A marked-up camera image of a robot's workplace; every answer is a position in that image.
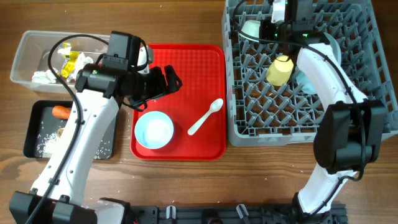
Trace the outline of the green bowl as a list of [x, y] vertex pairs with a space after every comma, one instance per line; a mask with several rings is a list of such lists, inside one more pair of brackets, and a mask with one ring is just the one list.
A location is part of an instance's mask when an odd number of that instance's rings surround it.
[[244, 23], [241, 31], [247, 35], [250, 35], [258, 39], [260, 26], [261, 26], [260, 21], [248, 20]]

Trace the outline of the white plastic spoon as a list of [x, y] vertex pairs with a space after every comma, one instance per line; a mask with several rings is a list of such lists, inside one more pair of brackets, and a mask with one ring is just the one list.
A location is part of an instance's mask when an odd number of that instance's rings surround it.
[[215, 113], [222, 108], [223, 103], [224, 101], [222, 98], [218, 98], [213, 101], [209, 110], [188, 129], [187, 134], [193, 136], [212, 113]]

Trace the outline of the brown food scrap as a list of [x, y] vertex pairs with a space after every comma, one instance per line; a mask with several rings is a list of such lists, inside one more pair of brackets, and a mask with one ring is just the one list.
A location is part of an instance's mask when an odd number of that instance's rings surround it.
[[64, 128], [59, 128], [59, 129], [57, 130], [57, 136], [58, 136], [59, 138], [62, 136], [63, 130], [64, 130]]

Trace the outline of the yellow plastic cup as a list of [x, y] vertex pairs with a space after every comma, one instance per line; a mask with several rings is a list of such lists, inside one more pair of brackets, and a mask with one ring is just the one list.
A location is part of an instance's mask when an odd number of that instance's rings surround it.
[[266, 80], [274, 86], [282, 86], [290, 79], [293, 68], [292, 59], [289, 56], [281, 55], [268, 68]]

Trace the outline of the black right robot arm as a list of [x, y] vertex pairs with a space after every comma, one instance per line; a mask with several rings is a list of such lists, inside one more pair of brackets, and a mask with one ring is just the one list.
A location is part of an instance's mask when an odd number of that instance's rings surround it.
[[266, 80], [287, 83], [295, 66], [315, 88], [325, 114], [313, 141], [317, 164], [305, 187], [295, 194], [292, 218], [315, 222], [348, 181], [363, 178], [364, 168], [379, 155], [386, 117], [384, 104], [358, 90], [334, 56], [331, 40], [315, 32], [311, 1], [271, 1], [272, 16], [261, 21], [261, 43], [283, 46], [285, 52], [268, 68]]

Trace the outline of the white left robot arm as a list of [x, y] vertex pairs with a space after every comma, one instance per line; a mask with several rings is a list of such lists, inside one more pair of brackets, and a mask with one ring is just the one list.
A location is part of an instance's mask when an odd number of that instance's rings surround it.
[[15, 192], [9, 209], [16, 223], [128, 223], [130, 204], [101, 198], [84, 206], [85, 185], [94, 156], [126, 96], [140, 102], [179, 91], [173, 66], [147, 74], [95, 64], [85, 65], [76, 82], [72, 112], [47, 167], [30, 192]]

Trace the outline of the orange carrot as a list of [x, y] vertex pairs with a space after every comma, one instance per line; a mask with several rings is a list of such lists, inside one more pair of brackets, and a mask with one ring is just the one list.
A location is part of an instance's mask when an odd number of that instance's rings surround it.
[[52, 115], [58, 119], [67, 120], [70, 117], [70, 113], [71, 113], [70, 108], [66, 108], [60, 105], [54, 106], [52, 109]]

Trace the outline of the light blue bowl with rice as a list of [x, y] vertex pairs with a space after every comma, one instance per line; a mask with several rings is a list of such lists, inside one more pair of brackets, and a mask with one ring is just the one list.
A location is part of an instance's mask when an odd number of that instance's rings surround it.
[[170, 117], [160, 111], [143, 114], [136, 122], [136, 141], [147, 149], [160, 149], [166, 146], [174, 135], [174, 124]]

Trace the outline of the yellow snack wrapper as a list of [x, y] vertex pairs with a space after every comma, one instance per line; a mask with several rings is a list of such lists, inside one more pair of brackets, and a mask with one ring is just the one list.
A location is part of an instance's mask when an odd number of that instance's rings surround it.
[[65, 59], [60, 75], [63, 78], [68, 78], [75, 70], [75, 64], [80, 53], [77, 51], [72, 51], [71, 43], [68, 42], [64, 42], [62, 47], [58, 49], [57, 52]]

